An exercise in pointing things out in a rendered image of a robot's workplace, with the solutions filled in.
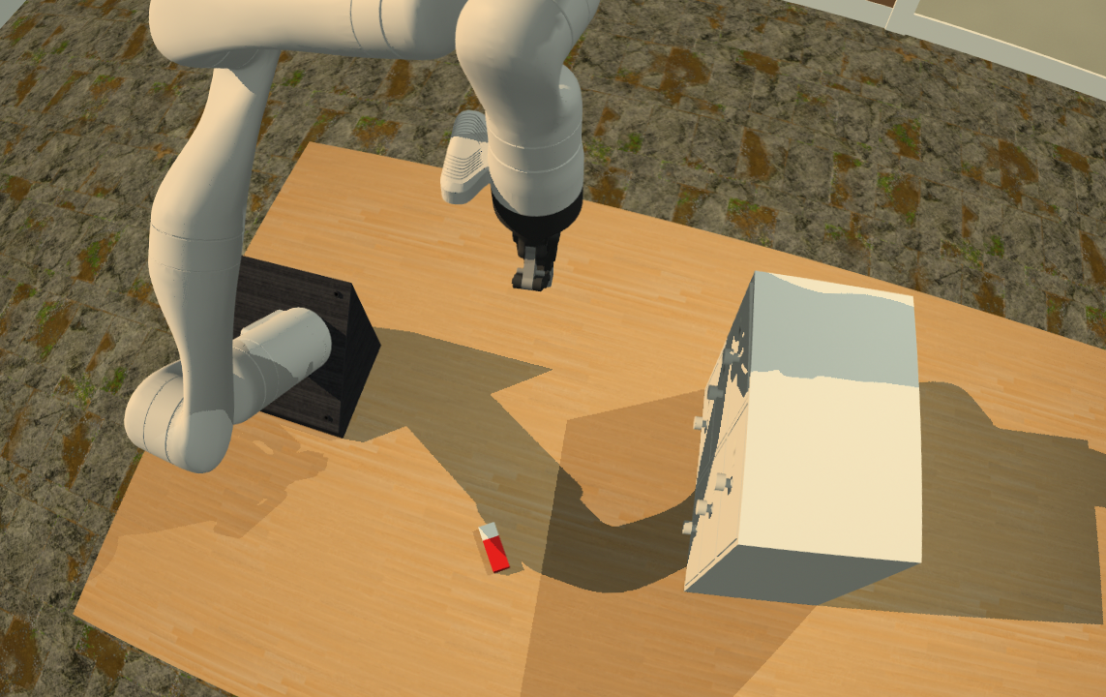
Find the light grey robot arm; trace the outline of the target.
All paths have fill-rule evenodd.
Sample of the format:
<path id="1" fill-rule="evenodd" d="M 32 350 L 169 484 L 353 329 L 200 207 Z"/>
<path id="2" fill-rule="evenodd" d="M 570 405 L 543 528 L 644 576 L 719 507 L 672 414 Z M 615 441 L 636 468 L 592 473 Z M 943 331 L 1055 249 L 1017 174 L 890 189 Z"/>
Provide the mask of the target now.
<path id="1" fill-rule="evenodd" d="M 306 308 L 278 310 L 233 340 L 249 181 L 280 51 L 437 59 L 456 50 L 486 114 L 457 115 L 442 198 L 469 202 L 491 184 L 507 210 L 547 216 L 576 201 L 583 186 L 583 101 L 564 59 L 598 6 L 152 0 L 153 43 L 164 58 L 215 73 L 197 129 L 153 202 L 147 266 L 181 360 L 132 394 L 125 408 L 131 441 L 184 470 L 215 470 L 233 425 L 330 358 L 330 330 Z"/>

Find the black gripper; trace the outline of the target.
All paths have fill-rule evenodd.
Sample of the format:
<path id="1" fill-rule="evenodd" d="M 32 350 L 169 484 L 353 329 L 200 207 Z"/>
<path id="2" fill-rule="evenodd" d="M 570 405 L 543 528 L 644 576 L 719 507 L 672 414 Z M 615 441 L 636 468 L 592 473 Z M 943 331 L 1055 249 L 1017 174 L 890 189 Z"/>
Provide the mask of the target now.
<path id="1" fill-rule="evenodd" d="M 565 210 L 547 216 L 518 215 L 495 201 L 493 191 L 492 198 L 495 217 L 510 229 L 510 232 L 514 232 L 512 235 L 513 241 L 517 242 L 518 256 L 524 258 L 524 268 L 518 266 L 517 275 L 512 278 L 513 289 L 541 291 L 552 287 L 559 237 L 580 216 L 583 206 L 583 186 L 576 201 L 568 204 Z"/>

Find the white chest of drawers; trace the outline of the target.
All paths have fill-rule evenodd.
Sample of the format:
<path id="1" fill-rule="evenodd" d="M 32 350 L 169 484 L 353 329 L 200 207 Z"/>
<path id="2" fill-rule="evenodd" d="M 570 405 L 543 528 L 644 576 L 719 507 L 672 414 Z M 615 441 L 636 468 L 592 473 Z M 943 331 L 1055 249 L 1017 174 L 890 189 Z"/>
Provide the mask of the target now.
<path id="1" fill-rule="evenodd" d="M 820 605 L 921 563 L 912 297 L 757 272 L 737 539 L 684 591 Z M 748 407 L 747 407 L 748 405 Z"/>

